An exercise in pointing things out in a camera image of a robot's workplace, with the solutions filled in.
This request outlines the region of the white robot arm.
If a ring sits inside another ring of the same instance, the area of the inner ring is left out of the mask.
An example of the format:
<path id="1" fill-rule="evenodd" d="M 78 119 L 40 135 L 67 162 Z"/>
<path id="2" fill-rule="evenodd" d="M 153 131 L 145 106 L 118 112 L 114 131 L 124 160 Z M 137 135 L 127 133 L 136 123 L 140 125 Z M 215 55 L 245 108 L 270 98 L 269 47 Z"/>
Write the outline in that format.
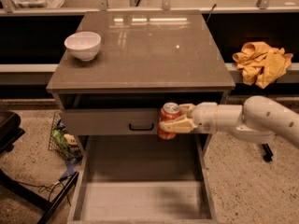
<path id="1" fill-rule="evenodd" d="M 243 105 L 199 105 L 168 103 L 164 105 L 177 118 L 160 119 L 160 130 L 166 133 L 229 133 L 250 143 L 269 143 L 279 135 L 299 147 L 299 115 L 263 96 L 252 96 Z"/>

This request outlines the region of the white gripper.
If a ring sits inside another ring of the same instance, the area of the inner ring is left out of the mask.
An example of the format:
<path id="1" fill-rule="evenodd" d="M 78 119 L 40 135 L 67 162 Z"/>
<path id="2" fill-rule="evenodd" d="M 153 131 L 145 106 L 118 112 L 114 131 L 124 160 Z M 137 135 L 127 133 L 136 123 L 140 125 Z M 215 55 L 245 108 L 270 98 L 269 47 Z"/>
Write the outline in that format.
<path id="1" fill-rule="evenodd" d="M 217 103 L 203 102 L 199 105 L 181 104 L 183 115 L 176 119 L 161 121 L 160 127 L 169 133 L 214 133 L 216 132 Z"/>

